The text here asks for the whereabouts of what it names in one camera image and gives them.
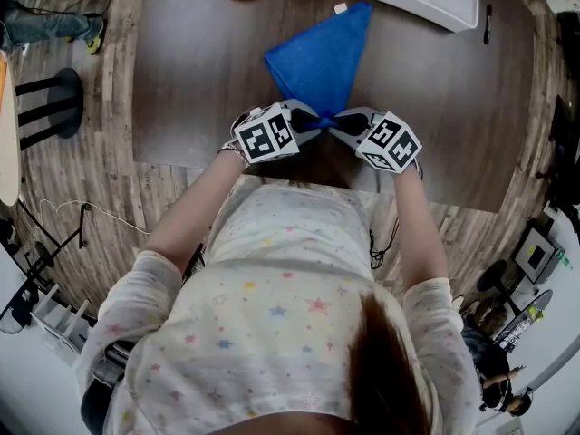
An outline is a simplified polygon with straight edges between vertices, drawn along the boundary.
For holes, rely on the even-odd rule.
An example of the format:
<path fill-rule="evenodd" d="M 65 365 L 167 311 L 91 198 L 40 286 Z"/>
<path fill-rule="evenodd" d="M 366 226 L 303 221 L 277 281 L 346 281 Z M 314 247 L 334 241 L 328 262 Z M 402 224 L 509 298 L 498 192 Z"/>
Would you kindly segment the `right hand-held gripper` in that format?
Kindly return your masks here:
<path fill-rule="evenodd" d="M 335 115 L 335 122 L 370 125 L 372 109 L 357 107 L 341 111 Z M 330 128 L 329 133 L 355 150 L 356 156 L 372 168 L 390 173 L 402 173 L 421 151 L 421 143 L 410 126 L 390 111 L 373 120 L 364 139 L 361 133 L 352 135 L 336 128 Z"/>

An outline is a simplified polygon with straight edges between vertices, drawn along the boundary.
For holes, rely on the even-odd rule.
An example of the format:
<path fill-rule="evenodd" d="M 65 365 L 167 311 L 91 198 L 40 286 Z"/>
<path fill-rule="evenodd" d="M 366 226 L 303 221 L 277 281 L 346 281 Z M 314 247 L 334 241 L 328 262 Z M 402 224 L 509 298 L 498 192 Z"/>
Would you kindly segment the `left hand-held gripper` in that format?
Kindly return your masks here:
<path fill-rule="evenodd" d="M 295 155 L 299 152 L 298 144 L 305 144 L 323 132 L 320 128 L 293 132 L 290 114 L 319 119 L 316 111 L 302 101 L 286 99 L 264 109 L 253 109 L 233 127 L 234 138 L 249 164 Z"/>

